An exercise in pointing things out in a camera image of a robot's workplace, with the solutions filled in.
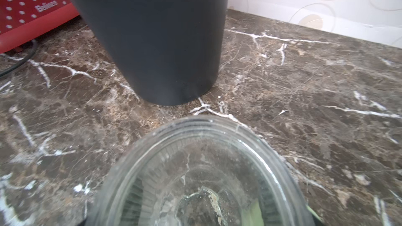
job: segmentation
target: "marble countertop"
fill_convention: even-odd
[[[401,49],[229,10],[213,88],[158,106],[74,19],[0,79],[0,224],[76,225],[138,138],[200,107],[265,138],[326,225],[402,225],[401,69]]]

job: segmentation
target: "white speck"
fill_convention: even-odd
[[[285,112],[289,112],[289,111],[288,110],[282,110],[277,116],[279,116],[279,115],[281,115],[281,114],[283,114]]]
[[[352,172],[347,169],[342,169],[342,172],[346,175],[347,178],[353,179]]]
[[[33,185],[35,185],[35,183],[36,183],[36,180],[31,181],[30,183],[28,183],[27,186],[25,186],[24,189],[26,189],[26,190],[32,189]]]
[[[82,191],[82,188],[83,188],[82,184],[78,184],[78,185],[75,186],[73,189],[74,189],[75,192],[81,192],[81,191]]]
[[[342,203],[343,207],[346,208],[346,204],[348,203],[350,194],[341,190],[336,190],[336,192],[338,193],[338,199],[340,203]]]
[[[371,182],[366,180],[366,176],[365,175],[357,175],[354,174],[354,177],[356,178],[356,181],[364,186],[369,185]]]
[[[53,155],[59,156],[59,155],[62,155],[62,154],[63,154],[63,151],[61,151],[61,150],[56,150],[56,151],[54,151],[54,154],[53,154]]]

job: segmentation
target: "wall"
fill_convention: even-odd
[[[229,0],[228,8],[402,48],[402,0]]]

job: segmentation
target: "white marble vein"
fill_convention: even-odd
[[[392,61],[386,60],[386,59],[381,58],[381,57],[377,57],[377,58],[379,58],[379,60],[381,60],[382,62],[384,62],[384,64],[386,64],[386,65],[389,66],[389,67],[394,67],[394,66],[395,66],[395,63],[392,62]]]
[[[253,34],[253,33],[239,32],[239,31],[230,30],[230,29],[225,29],[225,31],[233,32],[233,33],[237,33],[237,34],[242,34],[242,35],[247,35],[247,36],[251,37],[253,39],[253,42],[257,45],[258,48],[260,47],[260,45],[258,44],[258,42],[256,40],[257,38],[270,38],[270,39],[274,39],[274,40],[280,40],[280,41],[284,41],[284,42],[289,42],[291,44],[295,44],[297,42],[332,44],[331,42],[323,42],[323,41],[318,41],[318,40],[299,40],[299,39],[293,39],[293,38],[278,38],[278,37],[275,37],[275,36],[267,35],[265,32],[263,32],[262,35],[256,35],[256,34]]]
[[[45,70],[40,66],[40,64],[38,62],[35,62],[33,60],[29,60],[29,63],[31,63],[34,67],[36,67],[39,71],[39,73],[42,75],[42,77],[45,79],[46,81],[46,86],[48,88],[50,88],[51,84],[50,84],[50,79],[48,74],[45,72]]]
[[[131,92],[135,96],[135,98],[139,101],[138,95],[134,92],[134,90],[131,87],[129,87],[123,83],[119,83],[119,85],[123,88],[126,88],[129,92]]]
[[[392,190],[389,190],[394,196],[395,196],[395,198],[396,199],[398,199],[398,201],[402,204],[402,198],[400,198],[400,196],[399,195],[397,195],[395,192],[393,192]]]
[[[56,135],[51,135],[48,138],[44,139],[43,143],[40,145],[40,147],[38,148],[40,154],[44,155],[44,156],[60,156],[60,155],[66,155],[66,154],[72,154],[75,153],[76,150],[71,150],[71,151],[67,151],[67,152],[63,152],[60,149],[55,150],[54,153],[49,153],[45,148],[46,148],[46,144],[48,143],[48,141],[52,140],[53,138],[55,138]]]
[[[281,48],[279,48],[277,51],[281,53],[282,56],[282,61],[281,61],[281,66],[284,64],[285,62],[285,52],[284,49],[287,47],[287,44],[283,43]]]
[[[249,126],[247,126],[246,124],[240,122],[240,121],[239,121],[236,117],[234,117],[232,114],[230,114],[230,113],[229,113],[229,114],[218,113],[218,112],[212,110],[211,108],[209,108],[209,107],[210,107],[209,104],[204,104],[204,102],[202,101],[201,98],[198,98],[198,100],[199,100],[200,103],[201,103],[201,107],[194,108],[193,110],[191,110],[190,113],[192,113],[192,112],[194,112],[194,111],[197,111],[197,112],[193,113],[193,115],[199,115],[200,113],[203,113],[203,112],[208,111],[208,112],[210,112],[210,113],[212,113],[212,114],[215,114],[216,116],[220,116],[220,117],[224,117],[224,118],[229,118],[229,119],[231,119],[232,121],[234,121],[234,122],[240,124],[240,125],[243,126],[244,128],[250,129]]]
[[[28,226],[33,225],[35,221],[34,214],[31,214],[27,219],[20,220],[13,206],[7,204],[7,188],[8,180],[12,173],[0,178],[0,211],[3,213],[4,223],[8,226]]]
[[[58,68],[64,68],[67,69],[68,71],[70,71],[71,76],[77,75],[77,74],[81,74],[81,75],[85,75],[88,78],[92,79],[94,81],[94,83],[97,82],[97,79],[92,77],[91,75],[89,75],[86,72],[82,72],[82,71],[77,71],[71,67],[65,66],[65,65],[57,65],[57,64],[49,64],[49,63],[43,63],[43,62],[39,62],[39,65],[44,66],[44,67],[58,67]]]
[[[28,133],[28,130],[27,130],[27,128],[25,127],[23,121],[22,121],[16,114],[13,115],[13,118],[14,118],[14,120],[16,120],[16,121],[18,122],[18,125],[19,125],[20,128],[21,128],[21,131],[23,132],[24,136],[25,136],[25,137],[27,138],[27,140],[29,141],[29,144],[30,144],[31,146],[35,146],[36,143],[35,143],[35,141],[33,140],[31,134]]]
[[[326,108],[334,108],[338,110],[342,110],[344,112],[354,112],[354,113],[359,113],[359,114],[364,114],[364,115],[375,115],[375,116],[381,116],[381,117],[387,117],[387,118],[396,118],[396,119],[402,119],[402,116],[399,114],[394,114],[394,113],[378,113],[374,111],[361,111],[361,110],[355,110],[355,109],[350,109],[350,108],[340,108],[337,106],[325,106],[323,107]]]
[[[7,87],[9,84],[11,84],[11,81],[7,82],[6,84],[2,85],[0,87],[0,91],[3,90],[3,88]]]
[[[229,119],[231,119],[232,121],[238,123],[239,126],[243,126],[244,128],[246,128],[246,129],[252,131],[252,129],[251,129],[249,126],[247,126],[246,124],[240,122],[240,121],[239,121],[236,117],[234,117],[232,114],[222,114],[222,113],[218,113],[218,112],[212,110],[212,109],[210,108],[210,105],[209,105],[209,104],[204,103],[201,98],[198,98],[198,100],[199,100],[199,102],[201,103],[201,107],[193,108],[193,109],[190,111],[190,113],[195,112],[193,115],[198,115],[198,114],[200,114],[200,113],[202,113],[202,112],[210,112],[210,113],[215,114],[215,115],[220,116],[220,117],[229,118]],[[269,143],[265,140],[265,138],[264,138],[262,135],[259,135],[259,137],[260,137],[261,140],[266,144],[266,146],[269,147],[273,152],[275,152],[275,154],[281,159],[281,161],[283,161],[283,162],[288,166],[288,168],[296,175],[296,177],[301,178],[305,183],[309,183],[309,184],[311,184],[311,185],[313,185],[313,186],[316,186],[316,187],[318,187],[318,188],[321,188],[322,190],[324,190],[324,191],[325,191],[326,193],[328,193],[329,195],[334,195],[331,191],[329,191],[328,189],[326,189],[324,186],[322,186],[321,184],[317,183],[317,182],[314,181],[314,180],[311,180],[311,179],[307,178],[307,177],[306,177],[304,174],[302,174],[298,169],[294,168],[292,164],[290,164],[289,162],[286,161],[286,158],[284,158],[282,155],[280,155],[276,150],[274,150],[274,149],[269,145]]]

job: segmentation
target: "black cylindrical container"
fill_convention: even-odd
[[[218,75],[227,0],[71,0],[133,90],[187,103]]]

